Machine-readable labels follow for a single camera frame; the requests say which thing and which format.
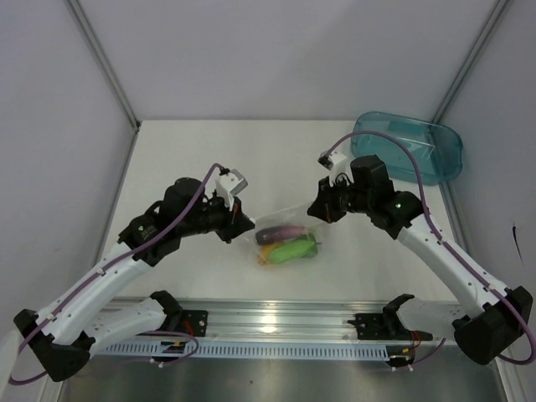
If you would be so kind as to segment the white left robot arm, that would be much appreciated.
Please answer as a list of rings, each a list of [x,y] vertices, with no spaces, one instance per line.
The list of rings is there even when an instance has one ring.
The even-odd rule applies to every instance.
[[[178,251],[182,239],[214,232],[228,244],[255,227],[238,197],[247,186],[238,171],[221,172],[211,196],[205,185],[178,179],[64,295],[38,311],[16,315],[22,345],[31,348],[45,375],[54,382],[69,379],[100,350],[139,334],[194,338],[183,308],[167,291],[155,291],[108,318],[98,314],[127,285]]]

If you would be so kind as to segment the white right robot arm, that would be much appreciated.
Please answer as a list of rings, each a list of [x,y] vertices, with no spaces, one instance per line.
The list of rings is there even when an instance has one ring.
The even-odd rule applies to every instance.
[[[308,214],[329,224],[348,213],[366,214],[374,226],[417,255],[455,296],[447,307],[402,295],[389,305],[382,326],[392,338],[410,330],[452,339],[473,362],[486,365],[529,334],[532,295],[522,286],[510,288],[478,265],[442,234],[422,197],[394,189],[385,164],[377,156],[347,162],[342,154],[322,155],[328,169],[318,184]]]

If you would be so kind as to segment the green toy pea pod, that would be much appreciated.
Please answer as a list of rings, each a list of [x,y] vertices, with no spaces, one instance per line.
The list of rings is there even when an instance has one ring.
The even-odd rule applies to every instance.
[[[270,262],[273,265],[280,265],[286,262],[301,259],[306,251],[305,242],[301,239],[296,239],[277,246],[270,254]]]

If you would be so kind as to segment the clear zip top bag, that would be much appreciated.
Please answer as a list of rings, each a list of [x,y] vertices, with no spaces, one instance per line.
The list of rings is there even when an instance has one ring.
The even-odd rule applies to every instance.
[[[255,218],[255,228],[240,237],[240,251],[261,267],[309,263],[326,249],[326,224],[298,204]]]

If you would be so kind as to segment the yellow toy pepper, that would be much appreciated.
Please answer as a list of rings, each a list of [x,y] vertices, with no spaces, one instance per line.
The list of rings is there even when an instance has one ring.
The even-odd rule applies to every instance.
[[[265,245],[260,248],[260,252],[257,256],[259,265],[270,265],[270,254],[274,250],[274,245]]]

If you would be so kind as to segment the green toy pepper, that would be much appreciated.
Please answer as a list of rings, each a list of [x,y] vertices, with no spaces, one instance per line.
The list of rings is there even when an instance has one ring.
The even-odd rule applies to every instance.
[[[319,252],[320,243],[317,241],[317,237],[314,234],[308,234],[301,237],[301,240],[305,242],[306,251],[301,256],[302,258],[315,258]]]

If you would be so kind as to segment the purple toy eggplant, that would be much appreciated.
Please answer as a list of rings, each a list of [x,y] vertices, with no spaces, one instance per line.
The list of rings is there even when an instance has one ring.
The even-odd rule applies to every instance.
[[[301,225],[277,225],[261,229],[255,233],[255,241],[258,245],[272,245],[278,242],[293,240],[307,232]]]

